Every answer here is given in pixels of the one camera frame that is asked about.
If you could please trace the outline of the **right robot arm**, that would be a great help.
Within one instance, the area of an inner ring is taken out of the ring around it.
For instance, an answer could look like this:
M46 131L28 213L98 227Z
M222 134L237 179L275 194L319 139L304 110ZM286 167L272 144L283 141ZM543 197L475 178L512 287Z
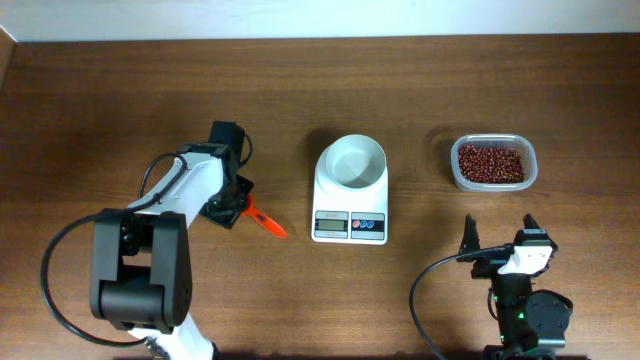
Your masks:
M473 264L472 278L491 281L488 308L500 333L499 345L484 348L485 359L554 359L566 346L572 301L533 289L533 280L549 269L558 246L531 215L524 216L523 224L511 243L491 252L480 247L473 217L465 218L458 254Z

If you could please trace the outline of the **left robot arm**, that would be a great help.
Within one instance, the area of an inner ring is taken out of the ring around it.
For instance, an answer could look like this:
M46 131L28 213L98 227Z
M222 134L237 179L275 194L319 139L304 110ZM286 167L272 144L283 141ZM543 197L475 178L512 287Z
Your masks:
M170 154L172 167L121 214L104 210L94 227L93 315L138 338L156 359L213 359L215 344L189 312L193 297L188 229L202 216L234 226L253 184L239 175L250 139L216 121L204 142Z

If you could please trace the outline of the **orange measuring scoop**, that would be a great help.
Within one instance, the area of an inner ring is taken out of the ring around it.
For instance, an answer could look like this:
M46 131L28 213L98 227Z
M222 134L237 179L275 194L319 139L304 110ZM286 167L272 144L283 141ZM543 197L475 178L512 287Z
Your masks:
M272 235L282 239L287 237L286 230L280 224L255 207L255 202L251 195L248 196L247 202L247 208L244 210L243 215L253 218Z

